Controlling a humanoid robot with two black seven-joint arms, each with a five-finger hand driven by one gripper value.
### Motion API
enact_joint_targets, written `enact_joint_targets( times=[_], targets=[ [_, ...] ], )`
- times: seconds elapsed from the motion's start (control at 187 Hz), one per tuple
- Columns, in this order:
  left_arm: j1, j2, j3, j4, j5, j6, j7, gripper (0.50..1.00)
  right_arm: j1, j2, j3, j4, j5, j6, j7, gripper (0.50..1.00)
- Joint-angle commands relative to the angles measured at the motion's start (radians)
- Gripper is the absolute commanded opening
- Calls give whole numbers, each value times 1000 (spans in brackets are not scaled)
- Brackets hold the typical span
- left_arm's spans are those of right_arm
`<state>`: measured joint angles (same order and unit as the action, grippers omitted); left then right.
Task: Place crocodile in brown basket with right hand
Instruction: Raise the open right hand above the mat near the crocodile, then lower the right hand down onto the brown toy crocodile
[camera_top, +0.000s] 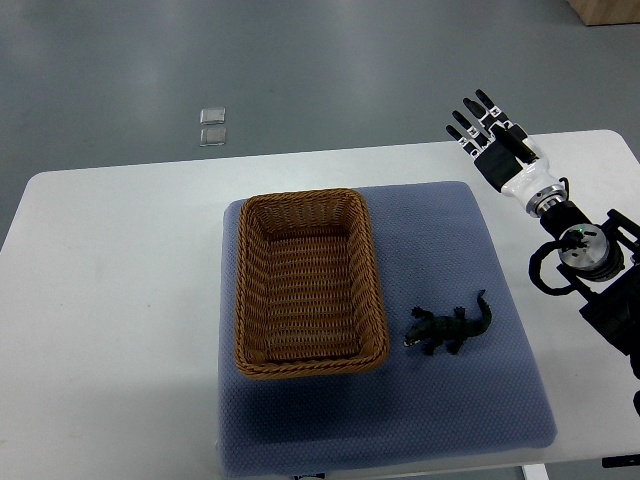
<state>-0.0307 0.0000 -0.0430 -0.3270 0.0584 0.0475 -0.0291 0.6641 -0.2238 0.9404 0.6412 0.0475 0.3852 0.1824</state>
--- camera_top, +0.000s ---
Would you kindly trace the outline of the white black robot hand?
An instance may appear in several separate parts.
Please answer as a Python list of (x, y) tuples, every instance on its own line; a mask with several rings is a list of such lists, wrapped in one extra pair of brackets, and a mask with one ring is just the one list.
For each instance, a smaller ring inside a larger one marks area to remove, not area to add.
[(468, 136), (452, 125), (445, 129), (474, 158), (484, 179), (497, 192), (516, 199), (530, 216), (541, 216), (565, 201), (566, 188), (549, 173), (549, 160), (541, 148), (483, 90), (477, 89), (475, 95), (479, 101), (464, 97), (463, 104), (478, 127), (454, 110), (453, 118)]

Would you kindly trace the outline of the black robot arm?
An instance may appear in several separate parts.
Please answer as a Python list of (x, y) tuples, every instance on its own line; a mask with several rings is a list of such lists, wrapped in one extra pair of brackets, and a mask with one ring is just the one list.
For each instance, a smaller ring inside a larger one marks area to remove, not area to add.
[(612, 209), (592, 222), (570, 199), (569, 181), (549, 172), (546, 154), (481, 89), (453, 111), (448, 134), (498, 193), (539, 220), (550, 241), (530, 257), (531, 282), (550, 296), (579, 293), (580, 315), (639, 370), (639, 226)]

